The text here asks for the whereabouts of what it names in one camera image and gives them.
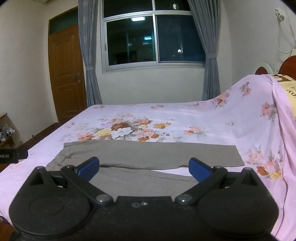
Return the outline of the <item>grey pants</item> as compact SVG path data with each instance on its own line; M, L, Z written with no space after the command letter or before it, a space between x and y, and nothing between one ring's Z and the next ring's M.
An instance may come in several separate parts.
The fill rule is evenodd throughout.
M244 166L235 146L91 140L65 143L46 169L59 171L63 166L78 166L91 157L99 159L100 167L90 183L113 198L175 198L195 186L197 181L193 177L167 174L163 171L186 167L191 158L197 158L209 166Z

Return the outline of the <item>wooden side shelf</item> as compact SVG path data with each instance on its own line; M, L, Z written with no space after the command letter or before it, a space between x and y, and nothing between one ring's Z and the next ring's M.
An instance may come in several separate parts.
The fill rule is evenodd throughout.
M17 148L22 144L20 133L8 113L1 113L1 148Z

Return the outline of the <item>pink floral bed sheet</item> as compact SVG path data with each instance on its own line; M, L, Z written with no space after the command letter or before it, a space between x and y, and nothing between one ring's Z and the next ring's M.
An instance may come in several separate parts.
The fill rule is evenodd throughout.
M235 145L280 209L279 240L295 239L295 91L272 75L248 75L207 101L94 105L29 150L27 159L1 172L1 217L36 166L50 163L65 143L96 139Z

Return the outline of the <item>brown wooden door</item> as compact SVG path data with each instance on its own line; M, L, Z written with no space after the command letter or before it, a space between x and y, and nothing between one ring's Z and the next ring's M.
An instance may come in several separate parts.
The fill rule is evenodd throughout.
M48 61L58 122L64 124L87 108L78 8L49 20Z

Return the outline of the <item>yellow patterned blanket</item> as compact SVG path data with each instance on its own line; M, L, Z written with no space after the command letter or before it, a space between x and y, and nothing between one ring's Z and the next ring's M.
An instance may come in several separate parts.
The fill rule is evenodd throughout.
M273 74L273 77L277 80L280 86L285 90L288 99L290 100L290 104L293 108L295 108L295 84L296 81L292 77L288 75L282 74Z

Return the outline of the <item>red wooden headboard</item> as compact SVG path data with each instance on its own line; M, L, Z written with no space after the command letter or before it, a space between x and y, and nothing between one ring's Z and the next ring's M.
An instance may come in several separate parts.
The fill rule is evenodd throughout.
M272 68L264 62L259 63L257 67L255 67L254 74L275 74L280 76L288 76L292 79L295 79L295 55L292 55L283 61L276 71L273 71Z

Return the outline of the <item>sliding glass window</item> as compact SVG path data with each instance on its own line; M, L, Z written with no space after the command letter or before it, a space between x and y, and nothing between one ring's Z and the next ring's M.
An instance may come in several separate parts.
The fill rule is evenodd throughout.
M203 50L188 1L102 1L105 72L203 65Z

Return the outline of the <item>right grey curtain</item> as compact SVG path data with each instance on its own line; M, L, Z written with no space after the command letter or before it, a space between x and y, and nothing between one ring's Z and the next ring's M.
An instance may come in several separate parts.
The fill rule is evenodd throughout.
M215 0L188 1L205 52L203 100L213 99L220 94L217 63L219 33L221 26L221 4Z

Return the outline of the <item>grey curtain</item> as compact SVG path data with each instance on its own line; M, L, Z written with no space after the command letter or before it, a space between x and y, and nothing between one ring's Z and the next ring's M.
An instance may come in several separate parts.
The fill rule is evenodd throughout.
M87 106L102 104L96 77L97 14L99 1L78 1L78 31L85 66Z
M221 26L221 4L215 0L188 1L205 52L203 100L213 99L220 94L217 63L219 33Z

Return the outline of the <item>left grey curtain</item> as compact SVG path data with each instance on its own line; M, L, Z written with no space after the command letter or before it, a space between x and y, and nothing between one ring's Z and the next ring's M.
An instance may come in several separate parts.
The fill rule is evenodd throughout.
M99 1L78 1L78 31L85 66L87 106L102 104L96 77L97 14Z

